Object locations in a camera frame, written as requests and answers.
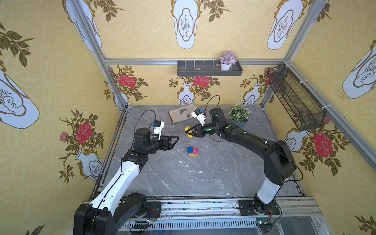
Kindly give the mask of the yellow curved lego brick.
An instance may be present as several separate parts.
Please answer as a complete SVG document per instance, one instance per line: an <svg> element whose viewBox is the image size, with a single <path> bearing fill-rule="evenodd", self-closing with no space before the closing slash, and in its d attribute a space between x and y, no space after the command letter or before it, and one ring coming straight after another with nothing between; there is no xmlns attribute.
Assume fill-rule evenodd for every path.
<svg viewBox="0 0 376 235"><path fill-rule="evenodd" d="M186 132L186 135L187 135L189 138L192 138L192 137L193 137L193 136L191 135L192 130L191 130L190 126L187 126L187 127L185 128L185 132Z"/></svg>

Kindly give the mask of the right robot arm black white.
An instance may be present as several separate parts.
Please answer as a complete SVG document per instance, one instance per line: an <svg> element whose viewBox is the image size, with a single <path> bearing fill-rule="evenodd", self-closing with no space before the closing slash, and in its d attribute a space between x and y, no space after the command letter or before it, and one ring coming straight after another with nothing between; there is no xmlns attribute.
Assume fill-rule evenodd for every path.
<svg viewBox="0 0 376 235"><path fill-rule="evenodd" d="M275 203L280 188L298 168L286 142L262 139L236 124L229 123L221 108L210 110L210 123L206 123L203 109L196 109L191 116L199 124L186 130L187 135L203 138L216 134L221 139L238 144L263 159L265 180L253 198L252 207L256 214L268 213Z"/></svg>

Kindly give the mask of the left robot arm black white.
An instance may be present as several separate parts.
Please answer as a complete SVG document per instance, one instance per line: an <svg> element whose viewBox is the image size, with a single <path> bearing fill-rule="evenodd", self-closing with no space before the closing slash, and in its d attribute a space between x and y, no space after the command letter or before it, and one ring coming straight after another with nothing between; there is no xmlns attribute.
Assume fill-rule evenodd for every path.
<svg viewBox="0 0 376 235"><path fill-rule="evenodd" d="M123 156L121 165L102 192L89 204L81 204L74 214L73 234L115 235L121 226L136 214L144 215L146 196L131 193L124 201L123 195L139 175L150 154L172 150L178 136L151 134L148 128L134 133L133 146Z"/></svg>

